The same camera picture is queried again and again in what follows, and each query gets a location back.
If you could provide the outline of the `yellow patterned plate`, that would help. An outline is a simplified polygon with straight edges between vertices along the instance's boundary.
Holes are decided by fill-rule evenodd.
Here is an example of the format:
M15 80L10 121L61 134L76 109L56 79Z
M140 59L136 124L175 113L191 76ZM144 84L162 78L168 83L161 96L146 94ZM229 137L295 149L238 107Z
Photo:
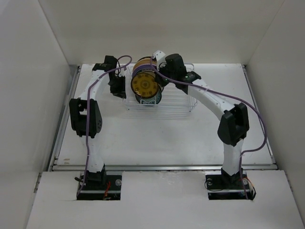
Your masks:
M152 98L159 91L155 77L150 73L139 73L131 80L132 91L141 98Z

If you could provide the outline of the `teal patterned plate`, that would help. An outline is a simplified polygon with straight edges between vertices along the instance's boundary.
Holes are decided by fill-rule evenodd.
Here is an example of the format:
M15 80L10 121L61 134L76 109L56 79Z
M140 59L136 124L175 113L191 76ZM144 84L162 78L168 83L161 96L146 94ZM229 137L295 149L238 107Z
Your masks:
M162 94L158 93L152 98L141 98L138 95L135 95L135 98L139 104L143 105L156 105L158 104L162 99Z

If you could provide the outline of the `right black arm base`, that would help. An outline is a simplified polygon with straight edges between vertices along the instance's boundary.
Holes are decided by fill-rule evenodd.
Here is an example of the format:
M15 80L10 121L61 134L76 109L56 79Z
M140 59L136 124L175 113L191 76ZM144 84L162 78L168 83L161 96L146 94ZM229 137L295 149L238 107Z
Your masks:
M254 200L256 190L246 172L233 177L233 181L221 172L206 172L204 186L209 200Z

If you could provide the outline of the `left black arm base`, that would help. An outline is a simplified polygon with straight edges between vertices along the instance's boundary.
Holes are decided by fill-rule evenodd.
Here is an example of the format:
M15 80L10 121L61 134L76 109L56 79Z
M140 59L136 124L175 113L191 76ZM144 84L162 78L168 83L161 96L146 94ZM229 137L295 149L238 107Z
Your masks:
M81 189L83 175L78 181L77 200L121 200L122 175L106 175L105 182L87 181Z

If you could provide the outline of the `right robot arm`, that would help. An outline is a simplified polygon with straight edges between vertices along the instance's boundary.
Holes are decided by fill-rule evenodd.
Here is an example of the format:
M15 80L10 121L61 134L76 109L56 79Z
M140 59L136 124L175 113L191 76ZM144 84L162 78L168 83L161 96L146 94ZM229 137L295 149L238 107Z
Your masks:
M199 74L187 71L181 55L166 55L156 51L152 60L158 81L162 84L173 83L185 94L197 99L220 121L217 135L224 145L224 162L221 168L221 183L231 188L242 178L239 157L247 132L250 128L248 111L244 103L233 104L217 93L212 93Z

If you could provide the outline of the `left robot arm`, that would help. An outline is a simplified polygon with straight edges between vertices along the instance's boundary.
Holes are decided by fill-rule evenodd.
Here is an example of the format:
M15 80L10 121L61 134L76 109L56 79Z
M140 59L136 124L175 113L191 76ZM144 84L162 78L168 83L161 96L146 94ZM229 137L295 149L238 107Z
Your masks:
M119 60L120 58L106 55L103 63L95 64L84 91L69 101L71 127L87 150L84 175L79 179L80 191L90 186L102 189L107 182L97 138L102 130L102 115L97 99L106 86L110 87L112 95L126 98L125 77L116 73L126 69L126 65L121 66Z

